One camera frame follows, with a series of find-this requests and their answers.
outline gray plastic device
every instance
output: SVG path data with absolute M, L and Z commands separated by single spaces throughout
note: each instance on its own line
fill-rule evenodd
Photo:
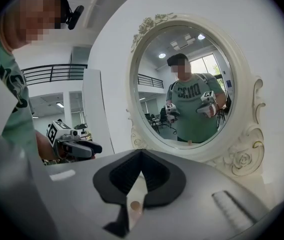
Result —
M 148 194 L 129 232 L 126 195 L 140 172 Z M 253 230 L 268 213 L 256 196 L 202 163 L 137 149 L 44 166 L 2 137 L 0 207 L 41 240 L 224 240 Z

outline mirror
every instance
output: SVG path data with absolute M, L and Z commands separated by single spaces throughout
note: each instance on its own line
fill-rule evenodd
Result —
M 234 84 L 224 54 L 205 33 L 171 26 L 152 37 L 138 66 L 140 114 L 173 146 L 199 146 L 229 118 Z

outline railing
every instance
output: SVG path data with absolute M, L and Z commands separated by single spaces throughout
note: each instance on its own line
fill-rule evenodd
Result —
M 27 85 L 46 82 L 83 80 L 87 64 L 52 64 L 23 69 Z
M 162 80 L 144 74 L 138 74 L 137 81 L 139 85 L 164 88 Z

